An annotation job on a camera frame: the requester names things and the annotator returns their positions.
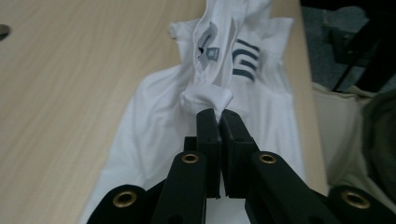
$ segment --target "black stripe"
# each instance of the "black stripe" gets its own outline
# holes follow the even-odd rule
[[[246,71],[246,70],[234,69],[233,70],[233,75],[242,76],[242,77],[248,77],[250,80],[254,81],[254,76],[251,73],[249,73],[248,71]]]
[[[236,42],[238,42],[239,44],[243,44],[243,45],[245,45],[245,46],[248,46],[248,47],[250,47],[251,49],[255,49],[255,50],[257,50],[257,52],[260,52],[260,49],[259,49],[259,48],[257,48],[256,46],[253,46],[253,45],[249,45],[249,43],[247,43],[247,42],[245,42],[245,41],[243,41],[243,40],[241,40],[241,39],[237,39]]]
[[[256,69],[257,69],[257,67],[253,63],[250,63],[245,60],[241,60],[241,64],[253,69],[253,71],[256,71]]]
[[[236,56],[238,56],[240,54],[247,55],[247,56],[249,56],[250,58],[252,58],[252,59],[254,59],[256,61],[259,59],[255,54],[253,54],[250,51],[247,51],[245,49],[236,49],[236,50],[233,51],[233,62],[235,61]]]

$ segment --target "white t-shirt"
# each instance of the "white t-shirt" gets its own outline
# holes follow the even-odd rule
[[[195,116],[231,109],[260,150],[282,156],[304,179],[293,97],[281,56],[292,19],[269,19],[269,1],[208,0],[205,15],[170,27],[182,63],[147,76],[120,122],[106,165],[81,218],[117,186],[149,189],[166,178]],[[208,199],[206,223],[249,223],[245,200]]]

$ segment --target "brass insert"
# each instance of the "brass insert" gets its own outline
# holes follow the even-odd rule
[[[182,160],[186,163],[195,163],[199,160],[199,156],[195,154],[187,154],[182,157]]]
[[[128,207],[136,202],[136,199],[137,195],[133,191],[127,190],[118,193],[113,199],[113,204],[118,208]]]
[[[270,154],[261,154],[260,155],[260,161],[265,162],[265,163],[275,163],[276,158],[274,156],[271,156]]]
[[[366,198],[351,190],[345,190],[342,192],[341,197],[347,204],[353,207],[357,207],[359,209],[366,209],[370,207],[370,202]]]

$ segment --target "black bracket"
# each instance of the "black bracket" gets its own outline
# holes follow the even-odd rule
[[[213,109],[197,115],[197,136],[186,137],[168,177],[145,191],[111,190],[88,223],[205,223],[206,198],[219,198],[220,167],[226,194],[246,199],[251,223],[396,223],[396,215],[360,189],[314,192],[278,155],[260,151],[238,114]]]

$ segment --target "light wood grain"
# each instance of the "light wood grain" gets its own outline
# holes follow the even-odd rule
[[[0,223],[77,223],[141,79],[178,64],[172,21],[205,1],[0,0]],[[285,55],[308,183],[323,191],[317,123],[298,1]]]

